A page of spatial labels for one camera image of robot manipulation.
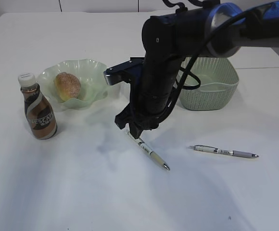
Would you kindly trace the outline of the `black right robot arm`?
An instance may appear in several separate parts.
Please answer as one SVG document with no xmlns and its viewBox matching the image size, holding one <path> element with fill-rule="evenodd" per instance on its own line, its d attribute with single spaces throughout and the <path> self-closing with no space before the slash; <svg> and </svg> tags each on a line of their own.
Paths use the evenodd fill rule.
<svg viewBox="0 0 279 231">
<path fill-rule="evenodd" d="M 130 84 L 129 103 L 115 117 L 134 138 L 156 129 L 172 112 L 199 57 L 228 58 L 241 47 L 279 47 L 279 0 L 241 10 L 231 2 L 182 3 L 174 14 L 151 16 L 143 25 L 143 58 L 107 69 L 109 84 Z"/>
</svg>

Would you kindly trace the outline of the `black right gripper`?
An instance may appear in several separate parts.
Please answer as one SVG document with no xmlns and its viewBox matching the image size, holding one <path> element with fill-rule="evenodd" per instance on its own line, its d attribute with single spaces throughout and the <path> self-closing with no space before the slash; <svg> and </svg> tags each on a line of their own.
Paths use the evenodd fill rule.
<svg viewBox="0 0 279 231">
<path fill-rule="evenodd" d="M 129 125 L 130 134 L 138 139 L 144 130 L 159 127 L 168 117 L 168 101 L 132 101 L 115 116 L 115 124 L 119 129 Z"/>
</svg>

